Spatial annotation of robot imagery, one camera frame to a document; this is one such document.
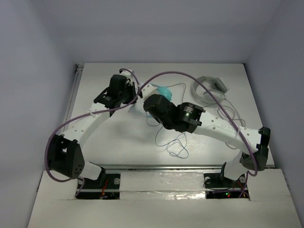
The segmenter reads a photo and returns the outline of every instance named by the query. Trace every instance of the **screw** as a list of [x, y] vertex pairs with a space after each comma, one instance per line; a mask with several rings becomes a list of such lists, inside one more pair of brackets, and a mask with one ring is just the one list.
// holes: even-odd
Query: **screw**
[[114, 184], [120, 184], [120, 179], [119, 178], [115, 178], [114, 179]]
[[210, 177], [205, 177], [205, 183], [206, 183], [206, 184], [210, 184], [210, 183], [211, 183]]
[[245, 183], [245, 181], [246, 181], [246, 178], [245, 178], [245, 177], [240, 177], [240, 178], [239, 178], [239, 182]]

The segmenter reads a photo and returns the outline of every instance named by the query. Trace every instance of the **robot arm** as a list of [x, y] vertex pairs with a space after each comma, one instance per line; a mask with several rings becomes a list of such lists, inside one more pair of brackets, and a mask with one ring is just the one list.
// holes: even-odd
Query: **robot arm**
[[[192, 103], [182, 103], [175, 106], [160, 95], [157, 88], [151, 84], [141, 91], [144, 100], [143, 108], [149, 112], [166, 129], [179, 132], [189, 132], [206, 135], [229, 143], [240, 149], [240, 153], [222, 166], [222, 178], [238, 180], [248, 170], [254, 170], [249, 151], [233, 126], [205, 111], [202, 107]], [[110, 118], [115, 108], [121, 104], [128, 104], [136, 97], [132, 75], [128, 71], [113, 75], [110, 85], [96, 99], [89, 110], [89, 117], [80, 119], [61, 135], [55, 135], [48, 150], [48, 166], [71, 179], [87, 178], [102, 184], [105, 180], [105, 169], [91, 162], [85, 161], [81, 148], [90, 135], [105, 120]], [[112, 111], [97, 113], [95, 111], [111, 109]], [[270, 130], [261, 128], [253, 130], [239, 127], [254, 153], [258, 171], [266, 167], [268, 158], [268, 142]]]
[[[156, 89], [153, 85], [147, 85], [141, 92], [141, 98], [145, 100], [153, 94], [158, 94]], [[49, 168], [71, 179], [87, 178], [102, 183], [105, 169], [85, 161], [81, 149], [99, 125], [109, 119], [115, 111], [95, 112], [116, 109], [121, 104], [130, 103], [135, 97], [132, 74], [122, 71], [119, 75], [113, 75], [109, 87], [94, 99], [89, 109], [90, 115], [79, 119], [61, 135], [53, 137], [47, 154]]]
[[[240, 153], [233, 160], [224, 163], [221, 172], [223, 177], [236, 181], [248, 170], [254, 170], [247, 147], [239, 132], [236, 132], [228, 121], [219, 119], [192, 103], [175, 106], [161, 95], [150, 96], [144, 102], [143, 108], [166, 129], [206, 135], [239, 148]], [[258, 171], [264, 170], [268, 159], [270, 129], [262, 127], [254, 130], [239, 127], [239, 131], [243, 133], [253, 152]]]

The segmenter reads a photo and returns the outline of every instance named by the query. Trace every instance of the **white enclosure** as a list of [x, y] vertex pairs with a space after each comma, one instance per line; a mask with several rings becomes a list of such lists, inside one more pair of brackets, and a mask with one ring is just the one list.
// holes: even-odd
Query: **white enclosure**
[[304, 221], [304, 1], [3, 0], [0, 15], [1, 227], [28, 225], [47, 139], [88, 62], [245, 64]]

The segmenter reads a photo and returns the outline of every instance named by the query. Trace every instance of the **white platform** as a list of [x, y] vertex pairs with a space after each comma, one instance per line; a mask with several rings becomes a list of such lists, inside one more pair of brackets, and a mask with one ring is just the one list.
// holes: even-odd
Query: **white platform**
[[[136, 190], [132, 176], [124, 175], [121, 181], [130, 183]], [[155, 180], [151, 183], [153, 185], [148, 186], [153, 186], [154, 190]], [[178, 190], [181, 187], [185, 186], [170, 188]], [[57, 183], [44, 172], [28, 227], [301, 227], [281, 170], [265, 170], [257, 177], [249, 177], [248, 187], [251, 200], [79, 200], [74, 199], [76, 180]]]
[[[182, 71], [194, 77], [202, 75], [221, 77], [225, 79], [230, 87], [227, 92], [227, 99], [237, 108], [241, 117], [245, 119], [247, 127], [254, 129], [262, 127], [242, 64], [85, 64], [72, 110], [72, 117], [86, 112], [93, 99], [109, 86], [111, 76], [118, 74], [118, 70], [123, 67], [134, 69], [141, 82], [145, 82], [159, 72], [168, 70]], [[203, 103], [199, 103], [192, 98], [190, 86], [193, 81], [185, 76], [165, 75], [153, 82], [163, 86], [185, 83], [187, 90], [184, 102], [204, 106]], [[172, 101], [176, 105], [180, 104], [183, 86], [180, 85], [170, 89], [173, 93]], [[216, 114], [216, 107], [206, 109]], [[148, 121], [151, 124], [156, 123], [153, 119]], [[157, 147], [154, 143], [159, 128], [160, 126], [148, 126], [146, 117], [137, 113], [133, 108], [117, 111], [89, 138], [83, 147], [84, 157], [86, 160], [97, 164], [212, 167], [222, 165], [238, 153], [238, 151], [228, 148], [223, 142], [206, 136], [187, 133], [189, 157], [187, 159], [171, 157], [164, 147]], [[162, 129], [158, 137], [158, 143], [168, 143], [178, 134], [174, 130]], [[176, 145], [171, 147], [171, 150], [178, 152], [180, 147]], [[269, 153], [267, 165], [268, 167], [274, 166], [271, 153]]]

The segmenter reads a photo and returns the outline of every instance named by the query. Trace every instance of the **white wall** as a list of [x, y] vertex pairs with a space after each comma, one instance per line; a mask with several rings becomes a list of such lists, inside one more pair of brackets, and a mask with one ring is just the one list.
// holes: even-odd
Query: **white wall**
[[245, 63], [280, 0], [43, 2], [77, 63]]
[[245, 64], [271, 152], [304, 223], [304, 1], [283, 0]]
[[0, 1], [0, 29], [0, 227], [21, 228], [48, 136], [63, 120], [75, 65], [28, 0]]

